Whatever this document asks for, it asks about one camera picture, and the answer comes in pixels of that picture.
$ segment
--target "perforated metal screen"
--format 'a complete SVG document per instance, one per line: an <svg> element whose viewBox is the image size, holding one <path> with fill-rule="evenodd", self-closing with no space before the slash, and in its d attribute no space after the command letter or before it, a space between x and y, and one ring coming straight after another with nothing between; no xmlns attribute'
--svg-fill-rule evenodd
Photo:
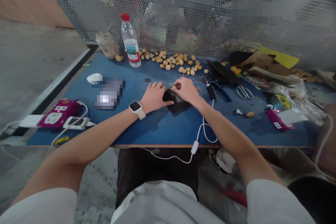
<svg viewBox="0 0 336 224"><path fill-rule="evenodd" d="M120 41L120 12L128 12L146 49L221 58L258 44L335 66L336 0L283 0L280 24L233 24L232 0L57 0L88 43L109 30Z"/></svg>

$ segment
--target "wooden wall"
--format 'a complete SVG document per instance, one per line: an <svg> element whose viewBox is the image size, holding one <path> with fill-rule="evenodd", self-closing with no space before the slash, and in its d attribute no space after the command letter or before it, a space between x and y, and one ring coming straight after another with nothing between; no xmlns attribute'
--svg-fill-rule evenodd
<svg viewBox="0 0 336 224"><path fill-rule="evenodd" d="M0 20L74 28L56 0L0 0Z"/></svg>

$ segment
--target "watch face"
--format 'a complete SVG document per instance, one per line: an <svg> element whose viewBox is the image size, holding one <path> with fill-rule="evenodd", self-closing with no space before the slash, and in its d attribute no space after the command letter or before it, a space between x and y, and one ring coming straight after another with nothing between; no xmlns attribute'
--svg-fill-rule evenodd
<svg viewBox="0 0 336 224"><path fill-rule="evenodd" d="M129 107L131 108L131 110L133 110L133 112L137 111L139 108L141 108L140 104L136 101L133 102L129 105Z"/></svg>

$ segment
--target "bottle label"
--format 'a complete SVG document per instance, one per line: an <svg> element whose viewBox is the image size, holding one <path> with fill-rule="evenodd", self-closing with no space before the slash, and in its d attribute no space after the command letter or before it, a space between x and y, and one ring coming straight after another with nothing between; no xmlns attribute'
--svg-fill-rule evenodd
<svg viewBox="0 0 336 224"><path fill-rule="evenodd" d="M127 51L127 56L129 61L137 63L140 61L140 56L139 56L139 47L138 44L136 45L125 45L126 51Z"/></svg>

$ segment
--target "red bottle cap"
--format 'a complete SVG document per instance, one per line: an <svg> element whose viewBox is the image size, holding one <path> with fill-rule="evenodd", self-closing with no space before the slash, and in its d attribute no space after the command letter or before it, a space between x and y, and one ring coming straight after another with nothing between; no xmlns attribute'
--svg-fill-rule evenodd
<svg viewBox="0 0 336 224"><path fill-rule="evenodd" d="M120 17L122 21L129 21L130 17L129 14L127 12L120 12Z"/></svg>

